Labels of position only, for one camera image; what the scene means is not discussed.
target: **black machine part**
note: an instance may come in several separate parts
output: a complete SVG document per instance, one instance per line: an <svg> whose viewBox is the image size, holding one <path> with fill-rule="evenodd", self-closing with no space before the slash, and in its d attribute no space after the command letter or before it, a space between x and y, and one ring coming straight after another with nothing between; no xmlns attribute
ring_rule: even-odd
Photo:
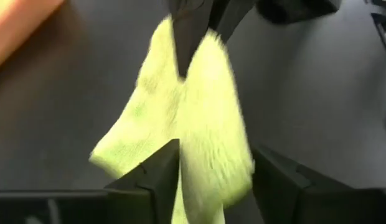
<svg viewBox="0 0 386 224"><path fill-rule="evenodd" d="M253 191L265 223L386 223L386 189L352 189L265 146L253 157Z"/></svg>
<svg viewBox="0 0 386 224"><path fill-rule="evenodd" d="M179 76L186 78L194 52L208 28L227 42L255 5L270 22L290 24L337 12L340 4L341 0L168 0Z"/></svg>
<svg viewBox="0 0 386 224"><path fill-rule="evenodd" d="M171 223L178 170L174 139L104 190L0 192L0 224Z"/></svg>

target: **gray surface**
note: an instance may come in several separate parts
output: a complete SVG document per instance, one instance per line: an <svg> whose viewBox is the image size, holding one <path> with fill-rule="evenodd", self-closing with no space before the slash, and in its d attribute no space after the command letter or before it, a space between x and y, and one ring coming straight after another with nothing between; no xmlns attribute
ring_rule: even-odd
<svg viewBox="0 0 386 224"><path fill-rule="evenodd" d="M110 181L89 152L128 101L165 14L157 0L70 1L4 64L0 189ZM254 146L353 187L386 187L386 51L363 1L287 27L252 10L228 50ZM248 223L249 212L230 216Z"/></svg>
<svg viewBox="0 0 386 224"><path fill-rule="evenodd" d="M70 1L4 64L0 189L109 181L87 159L128 101L165 9L160 1Z"/></svg>
<svg viewBox="0 0 386 224"><path fill-rule="evenodd" d="M386 187L386 51L363 1L275 27L252 11L228 43L252 144L352 187Z"/></svg>

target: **yellow-green cloth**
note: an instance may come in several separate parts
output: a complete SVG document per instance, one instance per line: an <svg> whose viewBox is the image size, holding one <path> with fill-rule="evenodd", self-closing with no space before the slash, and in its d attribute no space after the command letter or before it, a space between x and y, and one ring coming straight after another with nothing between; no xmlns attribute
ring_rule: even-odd
<svg viewBox="0 0 386 224"><path fill-rule="evenodd" d="M225 223L223 209L246 194L253 172L233 72L225 46L209 30L180 80L167 16L129 102L90 160L121 177L175 138L181 166L172 223Z"/></svg>

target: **cloth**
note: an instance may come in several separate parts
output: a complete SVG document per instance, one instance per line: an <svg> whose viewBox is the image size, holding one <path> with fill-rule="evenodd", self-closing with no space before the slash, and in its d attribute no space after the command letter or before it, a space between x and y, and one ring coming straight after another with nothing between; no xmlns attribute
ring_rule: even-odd
<svg viewBox="0 0 386 224"><path fill-rule="evenodd" d="M167 16L129 102L90 161L118 178L175 138L181 165L172 223L225 223L223 208L246 194L253 172L233 72L225 46L209 30L181 80Z"/></svg>

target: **black holder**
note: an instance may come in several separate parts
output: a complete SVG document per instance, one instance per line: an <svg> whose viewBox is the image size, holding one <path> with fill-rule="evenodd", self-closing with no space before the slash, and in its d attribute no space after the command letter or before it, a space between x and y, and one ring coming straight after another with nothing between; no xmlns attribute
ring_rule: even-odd
<svg viewBox="0 0 386 224"><path fill-rule="evenodd" d="M266 147L253 157L253 191L265 223L386 223L386 189L350 188Z"/></svg>
<svg viewBox="0 0 386 224"><path fill-rule="evenodd" d="M0 192L0 224L169 224L178 171L174 139L104 190Z"/></svg>
<svg viewBox="0 0 386 224"><path fill-rule="evenodd" d="M275 24L291 24L332 14L341 0L259 0L258 12Z"/></svg>

